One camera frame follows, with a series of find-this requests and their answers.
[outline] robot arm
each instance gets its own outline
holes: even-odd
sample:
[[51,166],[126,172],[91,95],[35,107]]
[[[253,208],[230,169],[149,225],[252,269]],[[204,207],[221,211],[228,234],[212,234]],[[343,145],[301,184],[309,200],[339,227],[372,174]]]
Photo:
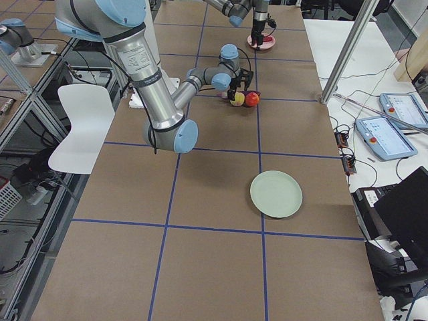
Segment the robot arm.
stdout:
[[22,20],[16,18],[0,22],[0,47],[7,55],[18,49],[21,57],[28,62],[41,56],[39,44],[34,41]]
[[177,153],[189,152],[197,141],[197,125],[185,118],[183,107],[205,84],[232,91],[243,77],[237,49],[223,47],[219,65],[195,69],[171,96],[163,73],[144,38],[144,0],[57,0],[57,28],[71,36],[104,41],[113,46],[146,105],[148,122],[143,128],[147,143]]
[[256,46],[257,49],[263,44],[262,31],[265,29],[265,25],[276,28],[275,20],[268,13],[269,0],[241,0],[239,3],[232,3],[229,0],[204,0],[204,2],[229,17],[229,21],[234,27],[239,27],[249,11],[253,9],[251,45]]

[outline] pink plate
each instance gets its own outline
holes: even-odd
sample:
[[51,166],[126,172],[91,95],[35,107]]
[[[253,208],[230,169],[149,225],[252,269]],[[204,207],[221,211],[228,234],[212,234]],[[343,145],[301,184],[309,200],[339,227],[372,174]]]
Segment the pink plate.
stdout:
[[[260,50],[270,49],[275,45],[275,43],[276,43],[275,37],[272,35],[270,37],[272,37],[272,40],[271,41],[263,41],[263,45],[260,46]],[[247,38],[247,43],[251,48],[256,47],[255,45],[251,45],[251,36],[250,35]]]

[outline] white desk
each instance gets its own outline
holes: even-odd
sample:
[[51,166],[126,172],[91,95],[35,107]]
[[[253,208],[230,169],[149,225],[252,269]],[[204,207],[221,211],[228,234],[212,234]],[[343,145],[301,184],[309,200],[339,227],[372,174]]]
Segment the white desk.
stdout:
[[[321,21],[321,20],[305,20],[306,30],[308,32],[309,42],[316,62],[316,69],[320,76],[321,86],[324,87],[340,50],[348,37],[348,33],[352,27],[350,21]],[[375,74],[383,69],[386,69],[391,62],[395,62],[395,56],[390,49],[387,41],[383,37],[376,23],[370,22],[361,37],[342,77],[351,75]],[[338,93],[343,96],[351,95],[355,90],[362,90],[368,93],[373,91],[376,84],[381,80],[372,93],[379,95],[383,92],[414,92],[415,89],[411,83],[398,82],[394,77],[394,71],[399,64],[396,63],[392,68],[385,72],[381,72],[375,76],[352,77],[349,79],[341,79],[338,83]],[[420,103],[424,103],[416,93]],[[362,93],[356,92],[351,96],[352,99],[365,103],[371,108],[381,110],[379,99],[370,97]],[[347,124],[352,128],[354,119],[343,112],[340,107],[343,100],[332,97],[328,102],[328,110],[332,117],[335,117],[339,124]],[[358,115],[360,108],[351,103],[346,103],[343,107],[353,115]],[[366,118],[376,116],[375,113],[363,110],[358,118]],[[400,162],[398,172],[401,178],[405,178],[412,173],[417,167],[423,165],[428,168],[428,136],[417,134],[408,136],[411,143],[418,150],[418,155],[404,159]],[[348,139],[351,149],[355,152],[356,158],[372,165],[378,173],[375,186],[389,185],[398,183],[400,178],[395,173],[398,160],[390,160],[388,162],[379,160],[363,142],[362,138],[357,134],[354,138],[353,130],[350,131]],[[369,166],[358,163],[356,164],[356,175],[350,176],[350,191],[354,192],[360,187],[368,187],[375,181],[375,172]]]

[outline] metal pole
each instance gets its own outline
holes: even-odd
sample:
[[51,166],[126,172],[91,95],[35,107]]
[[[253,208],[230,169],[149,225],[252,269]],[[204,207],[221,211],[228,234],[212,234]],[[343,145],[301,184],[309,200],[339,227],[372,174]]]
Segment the metal pole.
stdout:
[[321,104],[327,104],[327,102],[333,95],[333,91],[335,91],[337,83],[339,82],[339,79],[342,76],[343,71],[346,65],[348,64],[348,61],[352,53],[354,52],[354,49],[359,39],[361,38],[361,35],[364,32],[368,21],[372,17],[373,11],[375,11],[375,8],[378,3],[379,0],[364,0],[360,12],[356,16],[354,25],[352,26],[348,38],[346,39],[342,51],[340,52],[339,58],[337,59],[336,64],[333,67],[332,73],[328,78],[327,84],[324,87],[320,98]]
[[30,94],[33,88],[29,82],[22,76],[21,72],[10,60],[6,53],[0,48],[0,66],[6,71],[9,77],[16,83],[19,89],[26,94]]

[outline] brown table surface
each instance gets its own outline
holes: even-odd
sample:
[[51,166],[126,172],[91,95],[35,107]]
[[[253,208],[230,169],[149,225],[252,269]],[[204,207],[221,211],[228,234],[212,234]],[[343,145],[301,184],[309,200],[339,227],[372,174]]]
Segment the brown table surface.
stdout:
[[[215,66],[231,42],[249,54],[261,102],[200,92],[188,109],[196,148],[154,155],[144,111],[123,100],[32,320],[383,320],[300,10],[270,11],[278,44],[253,53],[251,17],[235,29],[204,3],[162,4],[169,76]],[[268,170],[302,188],[290,218],[251,202]]]

